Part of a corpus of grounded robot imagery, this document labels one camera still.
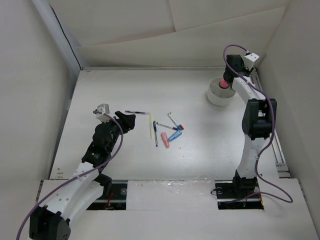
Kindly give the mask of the pink capped glue bottle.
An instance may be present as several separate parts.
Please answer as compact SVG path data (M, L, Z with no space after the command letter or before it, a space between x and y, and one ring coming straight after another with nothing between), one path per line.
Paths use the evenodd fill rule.
M228 89L229 88L229 84L224 80L222 79L219 84L218 84L222 89Z

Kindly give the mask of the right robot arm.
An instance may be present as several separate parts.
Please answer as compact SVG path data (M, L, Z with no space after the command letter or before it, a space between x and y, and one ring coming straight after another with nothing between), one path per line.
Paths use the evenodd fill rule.
M268 102L253 85L251 71L247 69L239 54L228 54L224 59L226 68L223 79L246 104L241 123L245 137L244 148L231 184L232 193L237 197L243 197L251 194L257 185L256 162L259 159L258 154L274 130L272 119L275 118L277 101L272 98Z

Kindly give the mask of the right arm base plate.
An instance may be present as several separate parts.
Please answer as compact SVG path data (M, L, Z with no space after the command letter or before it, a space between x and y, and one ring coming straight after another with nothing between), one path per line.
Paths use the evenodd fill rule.
M263 210L264 205L260 195L253 194L250 190L236 191L231 181L215 181L210 194L216 196L219 210Z

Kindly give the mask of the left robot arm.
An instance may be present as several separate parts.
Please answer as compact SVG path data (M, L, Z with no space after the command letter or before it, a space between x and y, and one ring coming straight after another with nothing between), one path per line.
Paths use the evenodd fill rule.
M112 179L102 173L119 152L117 142L135 127L135 114L115 112L115 117L95 110L100 120L72 177L58 186L31 211L29 238L32 240L67 240L74 222L98 198L107 198L112 192Z

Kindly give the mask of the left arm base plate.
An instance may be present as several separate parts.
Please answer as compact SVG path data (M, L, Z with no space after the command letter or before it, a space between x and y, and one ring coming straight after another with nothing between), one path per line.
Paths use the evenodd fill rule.
M113 182L108 196L101 196L88 208L88 211L124 211L127 205L128 182Z

